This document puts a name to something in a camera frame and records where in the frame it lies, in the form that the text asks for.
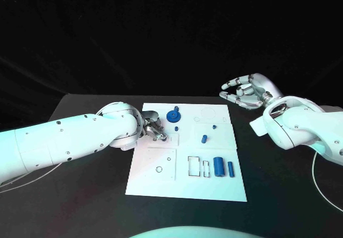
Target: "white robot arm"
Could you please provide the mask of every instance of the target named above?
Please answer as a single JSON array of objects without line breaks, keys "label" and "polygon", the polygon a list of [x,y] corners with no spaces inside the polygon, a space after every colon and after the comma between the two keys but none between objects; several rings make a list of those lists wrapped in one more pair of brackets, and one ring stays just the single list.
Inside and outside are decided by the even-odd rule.
[{"label": "white robot arm", "polygon": [[0,183],[97,153],[108,145],[128,150],[143,135],[166,140],[161,129],[156,112],[140,113],[131,105],[120,102],[108,104],[97,115],[85,114],[1,132]]},{"label": "white robot arm", "polygon": [[246,109],[265,106],[262,116],[251,122],[258,136],[270,134],[282,149],[310,146],[331,162],[343,165],[343,109],[320,107],[310,100],[281,94],[271,80],[259,73],[223,84],[222,89],[239,85],[236,95],[219,96]]}]

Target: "black backdrop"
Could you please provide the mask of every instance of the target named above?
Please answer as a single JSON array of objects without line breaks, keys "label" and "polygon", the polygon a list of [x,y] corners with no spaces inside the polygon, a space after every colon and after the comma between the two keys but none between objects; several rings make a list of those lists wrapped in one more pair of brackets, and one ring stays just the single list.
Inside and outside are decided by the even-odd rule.
[{"label": "black backdrop", "polygon": [[342,106],[340,7],[324,2],[0,1],[1,130],[48,120],[66,93],[216,96],[262,73]]}]

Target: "white board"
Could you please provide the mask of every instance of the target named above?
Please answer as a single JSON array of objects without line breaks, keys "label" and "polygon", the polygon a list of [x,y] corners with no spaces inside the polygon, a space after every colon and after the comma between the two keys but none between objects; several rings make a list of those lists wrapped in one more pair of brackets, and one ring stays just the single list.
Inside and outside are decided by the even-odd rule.
[{"label": "white board", "polygon": [[[182,117],[179,122],[170,123],[167,112],[174,106],[179,106]],[[153,141],[148,136],[140,138],[125,194],[246,202],[228,106],[146,103],[143,110],[159,113],[169,136],[166,142]],[[200,176],[189,176],[189,157],[199,157]],[[215,157],[223,158],[223,177],[215,176]],[[209,178],[203,176],[203,161],[209,162],[209,167],[205,167]],[[233,163],[233,178],[229,177],[229,161]]]}]

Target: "black tabletop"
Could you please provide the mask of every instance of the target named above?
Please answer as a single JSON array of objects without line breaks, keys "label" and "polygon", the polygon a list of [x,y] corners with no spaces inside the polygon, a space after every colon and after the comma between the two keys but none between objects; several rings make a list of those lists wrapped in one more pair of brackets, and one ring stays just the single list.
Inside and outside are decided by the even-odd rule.
[{"label": "black tabletop", "polygon": [[[138,110],[143,103],[228,104],[219,97],[66,95],[50,120],[95,113],[111,102]],[[107,147],[30,185],[0,194],[1,237],[117,237],[172,226],[209,226],[267,238],[342,237],[343,213],[313,184],[314,151],[282,150],[249,122],[262,109],[228,104],[248,202],[125,195],[133,152]],[[33,172],[26,181],[52,167]],[[316,179],[331,202],[343,207],[343,167],[317,157]]]}]

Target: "rectangular cutout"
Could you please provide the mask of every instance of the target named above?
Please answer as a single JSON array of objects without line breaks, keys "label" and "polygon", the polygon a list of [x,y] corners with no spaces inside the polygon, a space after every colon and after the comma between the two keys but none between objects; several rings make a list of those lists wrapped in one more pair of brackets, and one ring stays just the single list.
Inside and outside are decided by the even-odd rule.
[{"label": "rectangular cutout", "polygon": [[206,160],[202,161],[203,166],[203,177],[209,178],[209,162]]},{"label": "rectangular cutout", "polygon": [[187,175],[200,177],[200,158],[195,156],[187,157]]}]

